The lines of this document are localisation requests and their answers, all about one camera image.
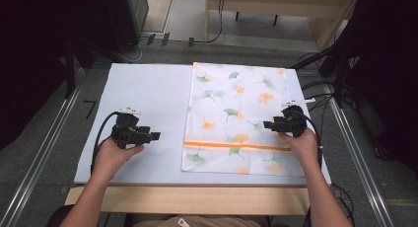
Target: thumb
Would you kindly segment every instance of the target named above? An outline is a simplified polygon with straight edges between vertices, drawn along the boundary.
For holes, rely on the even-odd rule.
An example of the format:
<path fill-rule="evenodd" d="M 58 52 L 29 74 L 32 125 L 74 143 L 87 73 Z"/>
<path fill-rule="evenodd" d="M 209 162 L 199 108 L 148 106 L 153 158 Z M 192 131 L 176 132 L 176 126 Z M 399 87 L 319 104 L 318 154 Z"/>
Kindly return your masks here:
<path fill-rule="evenodd" d="M 292 139 L 293 137 L 284 133 L 284 132 L 278 132 L 277 135 L 284 141 L 289 141 L 290 139 Z"/>
<path fill-rule="evenodd" d="M 137 145 L 137 146 L 134 146 L 132 148 L 126 149 L 125 153 L 126 153 L 127 159 L 131 158 L 132 156 L 138 154 L 139 152 L 141 152 L 143 150 L 144 150 L 143 145 Z"/>

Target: orange stripe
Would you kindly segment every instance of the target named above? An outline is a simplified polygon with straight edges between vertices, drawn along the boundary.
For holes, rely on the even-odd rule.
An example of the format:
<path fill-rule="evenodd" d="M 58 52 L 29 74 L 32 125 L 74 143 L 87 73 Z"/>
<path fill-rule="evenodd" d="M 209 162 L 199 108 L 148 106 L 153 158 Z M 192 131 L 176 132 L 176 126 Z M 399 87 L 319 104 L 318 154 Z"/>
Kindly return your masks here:
<path fill-rule="evenodd" d="M 231 144 L 231 143 L 215 143 L 215 142 L 201 142 L 201 141 L 184 141 L 185 146 L 204 146 L 212 148 L 255 148 L 261 150 L 280 150 L 280 151 L 291 151 L 290 148 L 282 148 L 277 146 L 264 146 L 264 145 L 254 145 L 254 144 Z"/>

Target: green leaf print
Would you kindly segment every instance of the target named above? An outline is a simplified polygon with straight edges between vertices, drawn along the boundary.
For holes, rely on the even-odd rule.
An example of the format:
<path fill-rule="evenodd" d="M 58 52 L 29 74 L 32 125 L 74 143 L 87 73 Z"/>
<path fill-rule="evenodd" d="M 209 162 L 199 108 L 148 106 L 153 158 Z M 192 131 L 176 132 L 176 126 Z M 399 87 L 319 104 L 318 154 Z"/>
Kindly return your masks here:
<path fill-rule="evenodd" d="M 234 109 L 224 109 L 224 112 L 228 114 L 227 116 L 227 121 L 228 121 L 228 117 L 230 117 L 230 115 L 238 115 L 238 111 L 234 110 Z"/>
<path fill-rule="evenodd" d="M 219 97 L 221 98 L 222 102 L 224 102 L 224 96 L 227 95 L 227 93 L 223 91 L 216 91 L 213 93 L 213 97 Z"/>
<path fill-rule="evenodd" d="M 268 89 L 274 89 L 274 85 L 273 85 L 273 83 L 271 82 L 271 78 L 269 77 L 269 76 L 267 76 L 267 75 L 264 75 L 264 80 L 262 81 L 262 82 L 259 82 L 259 83 L 264 83 L 265 84 L 265 86 L 268 88 Z"/>
<path fill-rule="evenodd" d="M 271 159 L 272 161 L 276 162 L 277 165 L 282 165 L 283 164 L 283 158 L 282 155 L 278 152 L 274 152 L 273 153 L 273 158 Z"/>
<path fill-rule="evenodd" d="M 257 123 L 252 123 L 250 121 L 247 121 L 248 123 L 252 124 L 254 126 L 254 130 L 261 130 L 264 128 L 264 124 L 262 121 L 258 121 Z"/>
<path fill-rule="evenodd" d="M 213 102 L 215 102 L 215 100 L 210 96 L 212 94 L 212 91 L 205 91 L 202 94 L 202 100 L 205 98 L 210 98 Z"/>
<path fill-rule="evenodd" d="M 241 150 L 241 148 L 232 147 L 232 148 L 230 148 L 229 154 L 230 154 L 230 156 L 232 156 L 234 154 L 237 154 L 237 155 L 241 156 L 243 159 L 245 159 L 245 157 L 240 154 L 240 150 Z"/>
<path fill-rule="evenodd" d="M 237 81 L 240 81 L 240 79 L 238 79 L 239 75 L 240 75 L 240 72 L 233 72 L 233 73 L 230 74 L 229 78 L 230 79 L 236 79 Z"/>
<path fill-rule="evenodd" d="M 204 75 L 204 76 L 202 76 L 202 77 L 196 76 L 196 79 L 197 79 L 199 82 L 209 82 L 209 80 L 206 78 L 206 72 L 205 72 L 205 75 Z"/>
<path fill-rule="evenodd" d="M 192 161 L 192 162 L 203 162 L 203 161 L 205 161 L 205 158 L 199 156 L 199 154 L 194 154 L 194 155 L 187 154 L 187 159 L 189 161 Z"/>

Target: hand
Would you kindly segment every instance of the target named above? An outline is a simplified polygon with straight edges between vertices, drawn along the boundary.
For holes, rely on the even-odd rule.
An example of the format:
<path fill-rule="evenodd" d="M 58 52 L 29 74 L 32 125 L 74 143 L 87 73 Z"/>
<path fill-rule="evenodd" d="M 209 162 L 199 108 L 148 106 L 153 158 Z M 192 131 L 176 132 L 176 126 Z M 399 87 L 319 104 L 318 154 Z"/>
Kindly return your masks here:
<path fill-rule="evenodd" d="M 144 150 L 143 145 L 120 149 L 113 138 L 108 138 L 100 146 L 92 177 L 100 179 L 104 185 L 107 185 L 123 164 L 142 150 Z"/>
<path fill-rule="evenodd" d="M 278 135 L 282 140 L 289 143 L 293 154 L 303 168 L 317 163 L 316 135 L 310 128 L 307 127 L 299 137 L 292 137 L 282 132 L 279 132 Z"/>

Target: metal rail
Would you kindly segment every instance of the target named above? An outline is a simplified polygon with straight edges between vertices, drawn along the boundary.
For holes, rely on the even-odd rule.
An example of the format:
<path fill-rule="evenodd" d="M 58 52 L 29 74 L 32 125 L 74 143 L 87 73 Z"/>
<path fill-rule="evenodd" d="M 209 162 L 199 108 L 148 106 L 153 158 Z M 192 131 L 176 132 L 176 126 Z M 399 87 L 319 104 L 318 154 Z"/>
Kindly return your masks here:
<path fill-rule="evenodd" d="M 325 86 L 325 91 L 326 93 L 333 92 L 332 88 L 329 85 Z M 390 215 L 387 211 L 383 197 L 381 196 L 381 193 L 379 191 L 379 188 L 372 177 L 372 174 L 367 166 L 367 163 L 363 157 L 360 147 L 356 141 L 356 138 L 354 137 L 354 134 L 351 131 L 350 125 L 347 121 L 347 118 L 345 117 L 344 111 L 338 107 L 337 103 L 333 99 L 331 99 L 330 102 L 333 113 L 341 129 L 351 158 L 353 159 L 354 165 L 357 169 L 357 173 L 359 174 L 360 180 L 365 188 L 366 195 L 369 198 L 369 202 L 372 206 L 373 211 L 375 212 L 379 225 L 384 227 L 394 226 L 390 218 Z"/>
<path fill-rule="evenodd" d="M 0 222 L 1 227 L 15 226 L 17 224 L 18 219 L 35 187 L 36 181 L 39 178 L 40 173 L 42 172 L 43 167 L 49 157 L 49 154 L 53 149 L 55 141 L 65 124 L 65 120 L 67 119 L 68 114 L 70 114 L 74 103 L 77 100 L 85 74 L 86 73 L 84 69 L 80 68 L 77 74 L 79 83 L 73 94 L 62 104 L 58 115 L 56 116 L 51 128 L 49 129 L 42 144 L 40 145 L 40 148 L 34 160 L 32 161 L 31 166 L 29 167 L 24 179 L 17 188 L 5 215 Z"/>

